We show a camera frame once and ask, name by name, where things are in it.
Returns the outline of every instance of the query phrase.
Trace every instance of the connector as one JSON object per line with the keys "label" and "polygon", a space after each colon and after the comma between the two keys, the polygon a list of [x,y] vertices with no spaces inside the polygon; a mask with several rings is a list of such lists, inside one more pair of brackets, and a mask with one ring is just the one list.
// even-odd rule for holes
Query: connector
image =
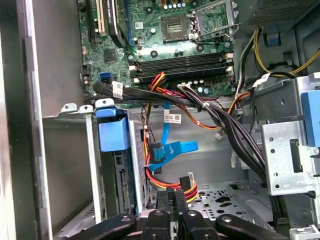
{"label": "connector", "polygon": [[112,73],[111,72],[101,72],[99,73],[100,81],[102,83],[110,83],[112,82]]}
{"label": "connector", "polygon": [[90,64],[82,65],[82,75],[86,76],[86,77],[91,76],[91,65]]}

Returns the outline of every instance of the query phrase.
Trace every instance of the sticker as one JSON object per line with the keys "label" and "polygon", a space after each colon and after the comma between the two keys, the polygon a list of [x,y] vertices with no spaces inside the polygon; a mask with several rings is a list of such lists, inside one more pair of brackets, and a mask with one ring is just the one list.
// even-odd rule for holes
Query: sticker
{"label": "sticker", "polygon": [[164,122],[170,124],[181,124],[181,114],[164,114]]}
{"label": "sticker", "polygon": [[144,23],[142,21],[140,22],[136,22],[134,24],[134,28],[137,30],[137,29],[144,29]]}
{"label": "sticker", "polygon": [[121,82],[113,81],[112,88],[113,96],[117,99],[122,99],[122,95],[124,92],[124,84]]}
{"label": "sticker", "polygon": [[252,88],[256,88],[258,85],[266,82],[266,81],[268,80],[268,78],[270,77],[270,74],[271,74],[271,73],[267,73],[267,74],[263,75],[263,76],[261,77],[261,79],[255,81],[255,83],[253,84]]}
{"label": "sticker", "polygon": [[194,173],[192,171],[188,172],[188,176],[190,179],[190,185],[191,187],[195,184],[195,178],[194,178]]}

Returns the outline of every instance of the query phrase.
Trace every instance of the cable tie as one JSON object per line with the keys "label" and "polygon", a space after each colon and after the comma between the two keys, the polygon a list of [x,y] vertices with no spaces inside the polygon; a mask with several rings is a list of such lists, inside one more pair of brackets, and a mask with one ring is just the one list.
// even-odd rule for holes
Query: cable tie
{"label": "cable tie", "polygon": [[204,109],[205,108],[205,106],[207,106],[207,107],[209,107],[210,106],[210,103],[209,102],[204,102],[203,104],[202,104],[202,108]]}

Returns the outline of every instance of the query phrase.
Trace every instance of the metal frame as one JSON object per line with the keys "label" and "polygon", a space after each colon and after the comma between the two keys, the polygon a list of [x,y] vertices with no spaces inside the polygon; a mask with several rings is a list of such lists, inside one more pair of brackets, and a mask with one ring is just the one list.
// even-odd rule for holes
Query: metal frame
{"label": "metal frame", "polygon": [[0,216],[0,233],[4,239],[14,240],[16,239],[16,223],[8,136],[9,132],[0,28],[0,209],[3,210]]}

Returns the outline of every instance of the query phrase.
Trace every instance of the capacitor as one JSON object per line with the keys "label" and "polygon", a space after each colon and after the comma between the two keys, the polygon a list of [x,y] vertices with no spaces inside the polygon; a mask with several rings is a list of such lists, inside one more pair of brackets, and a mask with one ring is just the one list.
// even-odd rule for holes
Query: capacitor
{"label": "capacitor", "polygon": [[179,48],[179,55],[183,55],[184,54],[184,49],[182,47]]}

